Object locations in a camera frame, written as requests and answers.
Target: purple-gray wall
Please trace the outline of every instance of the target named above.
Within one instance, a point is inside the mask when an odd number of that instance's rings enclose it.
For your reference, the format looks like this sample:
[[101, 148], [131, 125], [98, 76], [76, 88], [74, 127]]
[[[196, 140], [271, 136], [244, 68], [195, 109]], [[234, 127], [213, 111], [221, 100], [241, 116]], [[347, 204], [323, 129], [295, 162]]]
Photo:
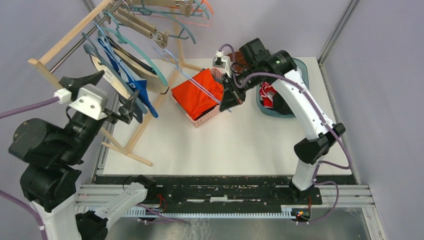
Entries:
[[[40, 102], [53, 96], [55, 89], [27, 61], [30, 58], [41, 58], [87, 13], [87, 9], [79, 0], [2, 2], [0, 112]], [[81, 48], [59, 68], [55, 75], [58, 78], [81, 77], [94, 72], [95, 69]], [[61, 127], [67, 123], [65, 106], [58, 103], [0, 120], [0, 189], [21, 200], [25, 199], [19, 180], [27, 164], [10, 155], [8, 147], [12, 143], [15, 129], [31, 118], [41, 118]], [[83, 158], [85, 163], [78, 166], [83, 171], [79, 183], [86, 182], [90, 178], [100, 140], [100, 137], [97, 137]], [[1, 197], [0, 218], [0, 239], [41, 239], [33, 217]]]
[[423, 1], [362, 1], [324, 65], [390, 240], [423, 239], [423, 11]]
[[[93, 0], [99, 4], [102, 0]], [[272, 53], [286, 50], [296, 57], [318, 57], [337, 21], [350, 0], [209, 0], [215, 14], [212, 26], [186, 26], [197, 43], [183, 41], [186, 58], [212, 58], [218, 48], [229, 43], [238, 49], [245, 43], [260, 38]], [[173, 31], [170, 20], [144, 17], [159, 31]], [[178, 16], [179, 20], [207, 24], [204, 19]], [[152, 49], [158, 46], [132, 29], [121, 27], [122, 34], [134, 42], [151, 59], [160, 56]], [[174, 38], [169, 38], [167, 49], [177, 54]], [[129, 52], [140, 57], [131, 47]]]

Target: white table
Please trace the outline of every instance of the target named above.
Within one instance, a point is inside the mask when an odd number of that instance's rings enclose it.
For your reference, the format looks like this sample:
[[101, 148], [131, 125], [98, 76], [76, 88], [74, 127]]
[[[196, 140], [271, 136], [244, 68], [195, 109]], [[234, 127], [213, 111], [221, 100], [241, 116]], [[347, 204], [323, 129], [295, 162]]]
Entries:
[[[317, 103], [334, 119], [321, 72], [315, 57], [299, 57], [307, 68], [309, 89]], [[155, 60], [165, 77], [173, 68]], [[211, 58], [187, 59], [187, 63], [210, 68]], [[184, 69], [190, 76], [195, 71]], [[176, 85], [186, 79], [180, 75]], [[246, 102], [232, 108], [232, 113], [221, 112], [205, 125], [195, 128], [175, 103], [167, 97], [157, 109], [159, 118], [153, 119], [136, 144], [133, 154], [143, 157], [153, 166], [109, 149], [103, 170], [105, 175], [186, 175], [186, 176], [252, 176], [293, 175], [298, 158], [293, 150], [305, 136], [296, 118], [277, 118], [264, 115], [256, 103], [256, 90], [247, 92]], [[113, 136], [125, 144], [138, 123], [119, 122]], [[337, 143], [326, 156], [327, 161], [347, 166], [347, 159]], [[320, 175], [350, 175], [323, 165]]]

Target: pink plastic basket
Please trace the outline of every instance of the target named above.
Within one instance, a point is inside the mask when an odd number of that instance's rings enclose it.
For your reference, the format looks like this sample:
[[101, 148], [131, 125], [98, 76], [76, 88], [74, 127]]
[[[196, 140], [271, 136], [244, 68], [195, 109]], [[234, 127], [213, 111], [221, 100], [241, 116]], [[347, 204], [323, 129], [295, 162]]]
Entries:
[[[218, 70], [217, 68], [212, 68], [210, 70], [210, 73], [216, 78], [221, 79], [223, 77], [223, 74]], [[195, 128], [198, 128], [205, 124], [207, 121], [209, 121], [211, 118], [215, 117], [220, 113], [220, 106], [216, 105], [210, 112], [206, 113], [204, 116], [200, 117], [197, 120], [193, 120], [187, 113], [184, 111], [184, 108], [177, 102], [177, 100], [174, 98], [174, 96], [171, 94], [171, 99], [177, 104], [179, 109], [182, 111], [182, 113], [185, 114], [185, 116], [190, 120], [190, 122], [194, 125]]]

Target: teal basket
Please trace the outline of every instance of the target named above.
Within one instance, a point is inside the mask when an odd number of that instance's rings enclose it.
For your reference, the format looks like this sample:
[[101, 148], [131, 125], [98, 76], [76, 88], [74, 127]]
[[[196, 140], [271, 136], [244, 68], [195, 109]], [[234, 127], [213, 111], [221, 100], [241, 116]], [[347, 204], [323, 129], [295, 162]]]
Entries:
[[[308, 68], [306, 67], [306, 65], [305, 65], [305, 63], [303, 61], [301, 61], [301, 60], [299, 60], [297, 58], [293, 58], [293, 60], [296, 63], [296, 65], [299, 67], [300, 71], [302, 72], [302, 80], [305, 83], [307, 89], [309, 89]], [[268, 115], [268, 116], [271, 116], [271, 117], [286, 118], [286, 119], [288, 119], [288, 118], [295, 118], [296, 117], [293, 114], [283, 115], [283, 114], [280, 114], [280, 113], [278, 113], [278, 112], [276, 112], [274, 110], [271, 110], [271, 109], [268, 109], [268, 108], [264, 107], [261, 104], [261, 96], [259, 94], [259, 89], [260, 88], [261, 87], [259, 85], [256, 87], [256, 102], [257, 102], [257, 106], [259, 107], [260, 111], [263, 114]]]

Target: wooden clothes rack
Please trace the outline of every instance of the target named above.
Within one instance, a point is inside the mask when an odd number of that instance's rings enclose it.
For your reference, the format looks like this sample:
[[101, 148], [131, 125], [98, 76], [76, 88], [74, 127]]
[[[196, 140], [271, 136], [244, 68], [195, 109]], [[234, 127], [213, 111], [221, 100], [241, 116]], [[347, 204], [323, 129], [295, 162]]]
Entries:
[[[106, 9], [107, 6], [113, 2], [114, 0], [103, 0], [98, 6], [96, 6], [86, 17], [84, 17], [70, 32], [68, 32], [58, 43], [56, 43], [56, 45], [54, 45], [44, 56], [42, 56], [40, 59], [34, 59], [31, 58], [28, 62], [56, 89], [62, 89], [63, 87], [59, 84], [59, 80], [53, 75], [53, 73], [66, 61], [66, 59], [68, 59], [68, 57], [70, 55], [72, 55], [72, 53], [74, 53], [84, 42], [85, 42], [85, 38], [81, 38], [66, 54], [64, 57], [62, 57], [54, 66], [51, 70], [48, 70], [46, 68], [46, 64], [48, 64], [67, 44], [69, 44], [69, 42], [74, 39], [77, 34], [79, 34], [83, 28], [85, 26], [87, 26], [100, 12], [102, 12], [103, 9]], [[166, 3], [166, 6], [173, 6], [175, 5], [175, 7], [178, 7], [179, 4], [177, 4], [178, 1], [175, 0], [158, 0], [161, 1], [161, 3]], [[116, 1], [116, 4], [112, 7], [109, 8], [109, 12], [113, 13], [114, 11], [116, 11], [118, 9], [118, 7], [120, 5], [122, 5], [123, 1], [119, 0]], [[108, 18], [107, 15], [103, 16], [101, 18], [101, 20], [98, 22], [98, 24], [102, 24], [104, 21], [106, 21]], [[91, 34], [93, 34], [95, 32], [97, 28], [93, 27], [92, 29], [90, 29], [87, 32], [87, 35], [90, 36]], [[175, 34], [178, 34], [181, 30], [180, 30], [180, 26], [174, 22], [173, 23], [173, 30], [175, 32]], [[199, 66], [195, 66], [192, 64], [188, 64], [185, 63], [184, 61], [184, 53], [183, 53], [183, 46], [182, 46], [182, 42], [181, 39], [177, 38], [177, 46], [178, 46], [178, 65], [180, 68], [188, 68], [188, 69], [192, 69], [195, 71], [201, 71], [202, 68]], [[178, 70], [174, 70], [171, 77], [168, 79], [168, 86], [171, 88], [173, 86], [173, 84], [175, 83], [176, 79], [179, 76], [179, 71]], [[156, 100], [153, 103], [153, 107], [155, 109], [158, 109], [162, 103], [162, 101], [164, 100], [165, 96], [167, 96], [167, 94], [165, 95], [159, 95]], [[132, 134], [131, 138], [129, 139], [129, 141], [126, 143], [125, 146], [123, 146], [122, 144], [120, 144], [113, 136], [110, 132], [108, 132], [104, 127], [102, 127], [100, 129], [100, 132], [109, 140], [110, 143], [108, 142], [102, 142], [102, 145], [104, 145], [105, 147], [117, 151], [127, 157], [130, 157], [134, 160], [137, 160], [143, 164], [146, 164], [148, 166], [153, 166], [153, 163], [140, 157], [137, 155], [132, 154], [132, 151], [136, 145], [136, 143], [138, 142], [139, 138], [141, 137], [141, 135], [143, 134], [143, 132], [145, 131], [145, 129], [147, 128], [149, 122], [152, 120], [153, 116], [152, 114], [149, 112], [148, 114], [146, 114], [143, 118], [143, 122], [137, 127], [137, 129], [134, 131], [134, 133]]]

